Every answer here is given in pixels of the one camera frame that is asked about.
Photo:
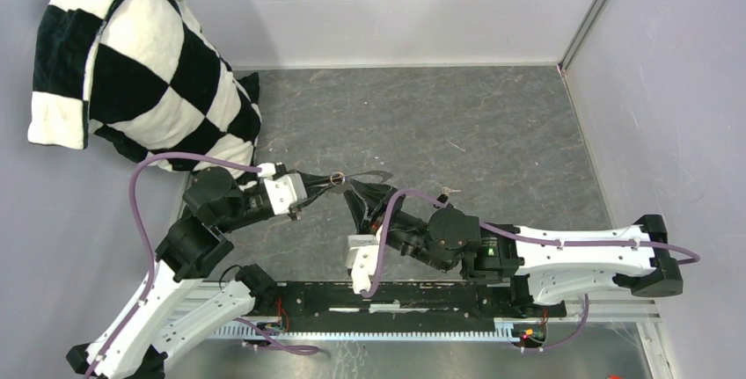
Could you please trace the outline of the silver keyring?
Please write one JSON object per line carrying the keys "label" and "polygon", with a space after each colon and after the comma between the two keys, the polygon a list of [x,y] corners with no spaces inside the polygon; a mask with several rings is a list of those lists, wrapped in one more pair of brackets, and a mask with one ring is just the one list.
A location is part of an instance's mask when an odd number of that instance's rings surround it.
{"label": "silver keyring", "polygon": [[333,186],[342,186],[346,182],[346,176],[343,172],[337,171],[329,177],[329,182]]}

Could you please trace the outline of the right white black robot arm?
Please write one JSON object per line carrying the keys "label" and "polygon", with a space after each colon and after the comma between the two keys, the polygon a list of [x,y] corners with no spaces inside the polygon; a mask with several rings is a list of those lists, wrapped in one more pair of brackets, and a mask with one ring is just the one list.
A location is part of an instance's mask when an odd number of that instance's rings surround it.
{"label": "right white black robot arm", "polygon": [[356,227],[346,258],[356,294],[371,297],[381,288],[384,247],[439,272],[458,269],[465,281],[508,282],[508,305],[520,316],[596,291],[624,288],[640,298],[684,291],[659,215],[644,215],[621,229],[539,230],[484,222],[442,194],[427,198],[435,211],[423,221],[402,209],[405,197],[419,195],[358,181],[343,193]]}

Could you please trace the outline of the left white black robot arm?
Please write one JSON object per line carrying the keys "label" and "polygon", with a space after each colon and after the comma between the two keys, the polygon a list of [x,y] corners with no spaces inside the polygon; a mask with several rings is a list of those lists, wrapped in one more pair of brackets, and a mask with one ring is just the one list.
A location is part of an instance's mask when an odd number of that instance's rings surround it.
{"label": "left white black robot arm", "polygon": [[152,250],[154,264],[112,324],[93,342],[72,347],[67,362],[85,378],[163,378],[222,326],[280,308],[277,283],[257,265],[241,266],[206,302],[171,315],[233,250],[227,233],[299,210],[346,178],[263,164],[259,181],[241,188],[223,167],[199,173],[186,189],[182,216]]}

